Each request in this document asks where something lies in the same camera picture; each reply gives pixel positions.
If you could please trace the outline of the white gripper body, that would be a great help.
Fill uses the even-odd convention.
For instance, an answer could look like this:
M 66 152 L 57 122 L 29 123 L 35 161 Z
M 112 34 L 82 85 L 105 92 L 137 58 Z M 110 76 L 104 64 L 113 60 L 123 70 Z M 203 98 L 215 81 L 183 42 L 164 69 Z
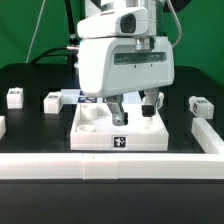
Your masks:
M 89 97 L 109 97 L 167 86 L 174 80 L 173 50 L 167 37 L 156 37 L 154 49 L 136 51 L 132 38 L 83 40 L 79 81 Z

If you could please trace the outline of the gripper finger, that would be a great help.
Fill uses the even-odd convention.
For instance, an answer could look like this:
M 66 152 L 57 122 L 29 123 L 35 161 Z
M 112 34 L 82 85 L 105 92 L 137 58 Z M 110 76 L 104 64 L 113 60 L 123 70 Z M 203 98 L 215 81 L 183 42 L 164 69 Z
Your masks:
M 142 115 L 144 117 L 152 117 L 156 114 L 156 104 L 159 97 L 159 89 L 152 88 L 144 91 L 142 104 Z
M 106 98 L 106 104 L 112 114 L 112 123 L 114 126 L 124 126 L 128 124 L 128 113 L 124 111 L 122 103 L 122 95 Z

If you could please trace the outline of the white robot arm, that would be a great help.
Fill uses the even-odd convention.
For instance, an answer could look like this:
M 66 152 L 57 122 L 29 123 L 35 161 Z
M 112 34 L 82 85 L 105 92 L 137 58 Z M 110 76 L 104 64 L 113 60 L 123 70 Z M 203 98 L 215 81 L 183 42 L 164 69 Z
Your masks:
M 103 98 L 115 126 L 128 123 L 123 95 L 145 94 L 142 115 L 156 113 L 159 88 L 173 83 L 173 47 L 162 34 L 170 0 L 101 0 L 100 12 L 77 25 L 81 90 Z

